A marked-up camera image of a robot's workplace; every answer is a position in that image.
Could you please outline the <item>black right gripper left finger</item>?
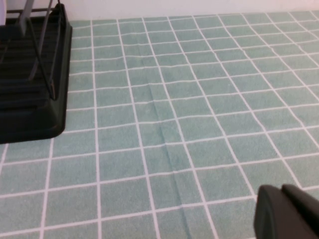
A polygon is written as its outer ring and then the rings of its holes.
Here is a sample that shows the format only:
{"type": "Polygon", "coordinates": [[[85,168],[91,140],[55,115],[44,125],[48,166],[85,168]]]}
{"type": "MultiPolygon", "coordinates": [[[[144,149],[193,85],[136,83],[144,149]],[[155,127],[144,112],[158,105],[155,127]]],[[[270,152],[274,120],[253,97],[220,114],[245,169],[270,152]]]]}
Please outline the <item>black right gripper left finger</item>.
{"type": "Polygon", "coordinates": [[[296,239],[298,223],[298,212],[281,190],[270,185],[259,188],[254,217],[256,238],[296,239]]]}

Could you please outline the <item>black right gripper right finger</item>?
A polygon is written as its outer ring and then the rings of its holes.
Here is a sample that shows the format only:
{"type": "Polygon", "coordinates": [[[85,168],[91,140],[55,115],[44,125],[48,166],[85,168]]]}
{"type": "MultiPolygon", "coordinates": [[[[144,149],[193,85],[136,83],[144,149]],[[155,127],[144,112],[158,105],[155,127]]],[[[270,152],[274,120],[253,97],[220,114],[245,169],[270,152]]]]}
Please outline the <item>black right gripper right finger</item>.
{"type": "Polygon", "coordinates": [[[284,184],[281,190],[292,202],[304,222],[319,238],[319,201],[292,184],[284,184]]]}

